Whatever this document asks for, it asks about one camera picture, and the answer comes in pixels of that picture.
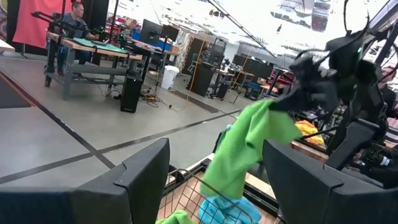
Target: window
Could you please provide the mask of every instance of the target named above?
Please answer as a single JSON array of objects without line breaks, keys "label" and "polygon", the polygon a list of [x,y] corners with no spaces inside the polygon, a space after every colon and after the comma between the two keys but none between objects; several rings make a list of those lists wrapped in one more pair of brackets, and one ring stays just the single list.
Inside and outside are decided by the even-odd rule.
[{"label": "window", "polygon": [[280,9],[286,12],[294,12],[294,9],[288,6],[280,6]]},{"label": "window", "polygon": [[282,18],[282,14],[281,13],[275,13],[274,17],[278,18],[278,19],[281,19]]},{"label": "window", "polygon": [[313,4],[313,7],[314,7],[314,8],[317,8],[317,9],[329,10],[329,9],[330,9],[330,4],[328,4],[328,3],[321,3],[321,2],[315,2],[315,3]]},{"label": "window", "polygon": [[297,2],[297,1],[289,1],[289,0],[285,0],[285,1],[281,1],[280,2],[281,6],[285,6],[285,7],[290,7],[292,9],[296,9],[298,11],[302,10],[302,5],[301,3]]},{"label": "window", "polygon": [[282,19],[285,20],[285,21],[290,21],[290,18],[288,16],[286,16],[286,15],[282,16]]}]

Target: floor line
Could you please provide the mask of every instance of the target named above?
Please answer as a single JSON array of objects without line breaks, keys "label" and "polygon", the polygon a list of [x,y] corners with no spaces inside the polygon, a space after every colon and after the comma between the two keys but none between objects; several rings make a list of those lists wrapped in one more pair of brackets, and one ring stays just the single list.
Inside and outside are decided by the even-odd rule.
[{"label": "floor line", "polygon": [[[216,116],[214,118],[209,118],[209,119],[206,119],[206,120],[203,120],[203,121],[198,121],[196,123],[188,124],[188,125],[182,126],[180,128],[174,128],[174,129],[171,129],[171,130],[168,130],[168,131],[164,131],[164,132],[161,132],[161,133],[157,133],[157,134],[153,134],[153,135],[146,136],[146,137],[143,137],[143,138],[139,138],[139,139],[136,139],[136,140],[133,140],[133,141],[129,141],[129,142],[125,142],[125,143],[122,143],[122,144],[118,144],[116,146],[107,147],[107,148],[101,149],[101,150],[99,150],[97,152],[99,152],[102,156],[104,156],[103,155],[104,153],[111,152],[111,151],[114,151],[114,150],[117,150],[117,149],[121,149],[123,147],[132,146],[134,144],[139,144],[139,143],[142,143],[142,142],[150,141],[150,140],[153,140],[153,139],[156,139],[156,138],[161,138],[161,137],[163,137],[165,135],[176,133],[177,131],[182,131],[184,129],[191,128],[191,127],[194,127],[196,125],[203,124],[205,122],[213,121],[215,119],[223,118],[225,116],[229,116],[229,115],[237,113],[239,111],[240,110],[237,110],[237,111],[234,111],[234,112],[230,112],[230,113],[226,113],[226,114],[222,114],[220,116]],[[54,168],[58,168],[60,166],[64,166],[64,165],[70,164],[72,162],[77,162],[77,161],[80,161],[80,160],[83,160],[83,159],[88,159],[88,158],[93,157],[93,156],[94,155],[92,153],[86,153],[86,154],[82,154],[82,155],[79,155],[79,156],[70,157],[68,159],[64,159],[64,160],[61,160],[61,161],[57,161],[57,162],[53,162],[53,163],[50,163],[50,164],[46,164],[46,165],[38,166],[38,167],[35,167],[35,168],[31,168],[31,169],[28,169],[28,170],[24,170],[24,171],[15,173],[15,174],[6,175],[4,177],[0,177],[0,184],[5,184],[5,183],[13,181],[13,180],[21,179],[21,178],[28,177],[28,176],[31,176],[31,175],[34,175],[34,174],[38,174],[38,173],[41,173],[41,172],[44,172],[44,171],[47,171],[47,170],[50,170],[50,169],[54,169]]]},{"label": "floor line", "polygon": [[106,147],[106,148],[100,149],[98,151],[100,153],[107,153],[107,152],[111,152],[113,150],[121,149],[121,148],[128,147],[128,146],[132,146],[132,145],[135,145],[135,144],[138,144],[138,143],[142,143],[142,142],[150,141],[150,140],[153,140],[153,139],[161,138],[163,136],[166,136],[166,135],[169,135],[169,134],[173,134],[173,133],[176,133],[177,131],[182,131],[182,130],[187,129],[187,128],[191,128],[191,127],[194,127],[196,125],[203,124],[205,122],[213,121],[215,119],[223,118],[225,116],[230,116],[231,114],[235,114],[235,113],[237,113],[239,111],[240,110],[233,111],[233,112],[230,112],[230,113],[225,113],[225,114],[222,114],[222,115],[219,115],[219,116],[215,116],[214,118],[208,118],[206,120],[198,121],[198,122],[195,122],[195,123],[192,123],[192,124],[188,124],[188,125],[185,125],[185,126],[182,126],[182,127],[179,127],[179,128],[173,128],[173,129],[170,129],[168,131],[163,131],[161,133],[152,134],[152,135],[149,135],[149,136],[146,136],[146,137],[143,137],[143,138],[135,139],[135,140],[132,140],[132,141],[121,143],[121,144],[117,144],[115,146]]},{"label": "floor line", "polygon": [[89,150],[92,155],[97,157],[103,164],[105,164],[108,168],[112,169],[115,165],[107,159],[104,155],[98,152],[88,141],[83,139],[79,134],[77,134],[74,130],[69,128],[60,118],[56,117],[51,111],[49,111],[46,107],[41,105],[35,98],[33,98],[28,92],[26,92],[23,88],[21,88],[16,82],[10,79],[4,72],[1,72],[4,77],[12,83],[22,94],[24,94],[31,102],[33,102],[36,107],[42,110],[48,117],[50,117],[54,122],[56,122],[61,128],[63,128],[70,136],[72,136],[76,141],[78,141],[82,146],[84,146],[87,150]]},{"label": "floor line", "polygon": [[64,159],[64,160],[61,160],[61,161],[57,161],[57,162],[52,162],[50,164],[38,166],[38,167],[35,167],[35,168],[31,168],[31,169],[28,169],[28,170],[17,172],[15,174],[6,175],[4,177],[0,177],[0,184],[5,184],[5,183],[11,182],[13,180],[17,180],[17,179],[21,179],[21,178],[24,178],[24,177],[28,177],[30,175],[38,174],[40,172],[44,172],[44,171],[47,171],[47,170],[50,170],[50,169],[54,169],[54,168],[57,168],[57,167],[60,167],[60,166],[64,166],[64,165],[70,164],[72,162],[77,162],[77,161],[80,161],[80,160],[83,160],[83,159],[88,159],[90,157],[93,157],[93,155],[88,152],[86,154],[82,154],[82,155],[79,155],[79,156],[74,156],[74,157],[71,157],[71,158],[68,158],[68,159]]}]

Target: blue cloth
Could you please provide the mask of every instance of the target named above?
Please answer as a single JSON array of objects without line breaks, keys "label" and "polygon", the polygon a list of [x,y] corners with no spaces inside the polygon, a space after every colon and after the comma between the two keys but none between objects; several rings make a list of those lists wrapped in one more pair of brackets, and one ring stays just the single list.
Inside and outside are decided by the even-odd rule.
[{"label": "blue cloth", "polygon": [[[259,210],[245,197],[231,200],[239,208],[247,212],[254,224],[259,223]],[[223,197],[210,197],[200,205],[199,218],[204,224],[250,224],[250,218]]]}]

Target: wooden table top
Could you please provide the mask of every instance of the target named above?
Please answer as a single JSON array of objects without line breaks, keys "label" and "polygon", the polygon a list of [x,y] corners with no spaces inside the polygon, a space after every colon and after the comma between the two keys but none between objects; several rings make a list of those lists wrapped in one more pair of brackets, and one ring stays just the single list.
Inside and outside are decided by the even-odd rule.
[{"label": "wooden table top", "polygon": [[[386,148],[388,148],[388,149],[391,149],[395,146],[389,142],[385,142],[385,144],[386,144]],[[320,162],[326,162],[329,159],[329,156],[326,155],[326,149],[325,149],[325,153],[322,153],[310,146],[307,146],[307,145],[302,144],[301,142],[297,142],[297,141],[292,141],[291,146],[293,149],[295,149],[299,152],[302,152]]]},{"label": "wooden table top", "polygon": [[220,73],[220,74],[222,74],[224,76],[229,76],[229,77],[234,77],[235,76],[234,74],[231,74],[231,73],[228,73],[228,72],[224,72],[224,71],[222,71],[220,69],[216,69],[216,72],[218,72],[218,73]]},{"label": "wooden table top", "polygon": [[[269,86],[269,85],[261,85],[260,87],[263,88],[263,89],[265,89],[265,90],[269,90],[269,87],[270,87],[270,86]],[[275,88],[275,87],[273,87],[273,88],[272,88],[272,91],[273,91],[273,92],[278,92],[278,89]]]},{"label": "wooden table top", "polygon": [[15,48],[13,46],[7,44],[3,40],[0,40],[0,50],[8,51],[8,52],[15,52]]},{"label": "wooden table top", "polygon": [[248,75],[248,76],[250,76],[250,77],[254,77],[253,74],[251,74],[251,73],[249,73],[249,72],[242,71],[242,70],[235,71],[235,72],[237,72],[238,74],[240,73],[240,74],[242,74],[242,75]]},{"label": "wooden table top", "polygon": [[[152,50],[155,50],[155,48],[156,48],[156,47],[152,46],[151,44],[147,44],[147,43],[141,42],[141,41],[139,41],[139,40],[134,40],[133,38],[128,38],[128,40],[131,41],[131,42],[134,42],[134,43],[136,43],[136,44],[142,45],[143,48],[149,48],[149,49],[152,49]],[[171,51],[169,51],[169,50],[165,50],[164,52],[167,53],[167,54],[169,54],[169,55],[178,55],[178,53],[171,52]]]},{"label": "wooden table top", "polygon": [[[54,41],[58,41],[59,35],[49,32],[49,37]],[[71,49],[75,49],[75,50],[84,50],[84,51],[88,51],[88,52],[96,52],[97,51],[100,54],[112,55],[112,56],[117,56],[117,57],[122,57],[122,58],[127,57],[127,54],[113,52],[110,50],[103,50],[103,49],[96,50],[92,47],[86,47],[86,46],[80,45],[80,44],[78,44],[72,40],[68,40],[68,39],[62,39],[61,44],[66,47],[69,47]],[[130,55],[129,58],[133,59],[133,60],[142,60],[142,55]]]}]

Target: person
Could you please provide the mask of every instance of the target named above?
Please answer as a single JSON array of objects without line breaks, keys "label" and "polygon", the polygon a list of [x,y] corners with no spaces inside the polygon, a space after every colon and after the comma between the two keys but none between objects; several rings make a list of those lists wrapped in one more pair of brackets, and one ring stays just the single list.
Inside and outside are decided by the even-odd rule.
[{"label": "person", "polygon": [[204,46],[200,54],[200,61],[207,62],[209,61],[209,58],[210,58],[210,51],[207,46]]},{"label": "person", "polygon": [[393,80],[395,78],[395,76],[397,75],[396,71],[392,72],[393,69],[394,68],[391,66],[384,67],[382,69],[382,76],[385,77],[386,75],[388,75],[388,77],[383,78],[383,80],[381,80],[377,84],[377,86],[380,89],[380,93],[381,93],[381,96],[383,97],[384,102],[387,103],[386,116],[388,118],[398,118],[398,110],[394,108],[397,95],[396,95],[396,93],[394,93],[394,91],[390,90],[387,86],[387,82]]},{"label": "person", "polygon": [[[83,7],[82,3],[77,1],[72,1],[72,12],[66,13],[63,16],[63,22],[66,22],[70,25],[78,25],[80,23],[80,27],[84,30],[76,29],[75,36],[76,38],[86,38],[89,40],[98,40],[99,35],[93,35],[88,32],[88,27],[86,22],[82,19],[84,14],[85,8]],[[67,57],[68,48],[65,46],[59,46],[58,48],[58,55],[57,55],[57,67],[58,67],[58,75],[65,76],[63,73],[63,64],[65,63],[65,59]],[[84,65],[90,59],[90,52],[84,50],[76,50],[76,57],[79,60],[79,65]]]}]

